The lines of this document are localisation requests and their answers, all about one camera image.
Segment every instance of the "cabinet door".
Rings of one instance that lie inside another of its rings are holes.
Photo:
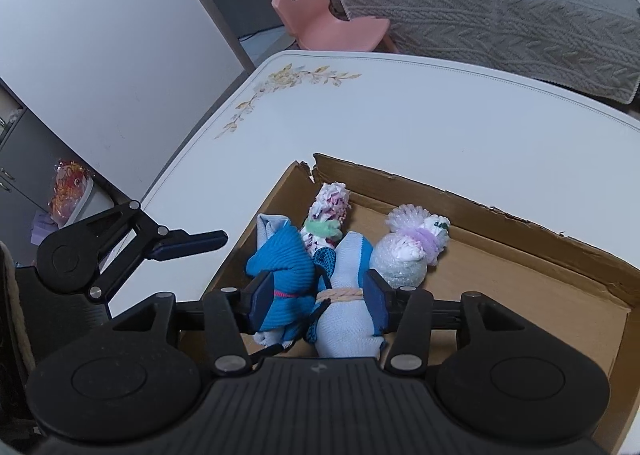
[[[8,181],[47,211],[55,165],[78,156],[30,110],[25,110],[0,148],[0,180]]]
[[[40,208],[6,180],[0,183],[0,241],[9,248],[14,261],[31,265],[38,249],[31,244],[31,224]]]

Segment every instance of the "sofa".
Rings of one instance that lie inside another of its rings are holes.
[[[399,51],[476,64],[629,104],[640,85],[639,0],[332,0],[391,20]]]

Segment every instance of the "flower pattern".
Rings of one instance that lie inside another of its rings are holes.
[[[244,120],[245,116],[251,114],[255,108],[255,101],[260,99],[265,94],[271,94],[284,88],[291,88],[292,86],[300,85],[303,81],[306,81],[312,85],[318,85],[322,83],[326,85],[331,82],[333,86],[340,86],[344,80],[354,80],[359,78],[360,74],[350,74],[349,72],[337,72],[336,70],[329,70],[329,65],[324,65],[316,70],[305,70],[305,67],[293,68],[290,63],[284,69],[278,70],[273,74],[269,74],[266,81],[258,83],[254,87],[254,95],[248,101],[243,101],[236,106],[237,112],[226,123],[223,130],[216,136],[216,139],[225,135],[225,133],[233,133],[238,129],[238,123]]]

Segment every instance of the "red toy in plastic bag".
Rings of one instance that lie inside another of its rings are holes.
[[[89,173],[77,162],[61,160],[56,165],[56,184],[49,202],[51,219],[58,227],[66,224],[84,195]]]

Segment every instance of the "pink chair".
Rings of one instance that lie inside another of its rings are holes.
[[[338,20],[329,12],[329,0],[271,0],[271,5],[301,49],[371,52],[384,41],[389,51],[398,53],[386,33],[387,18]]]

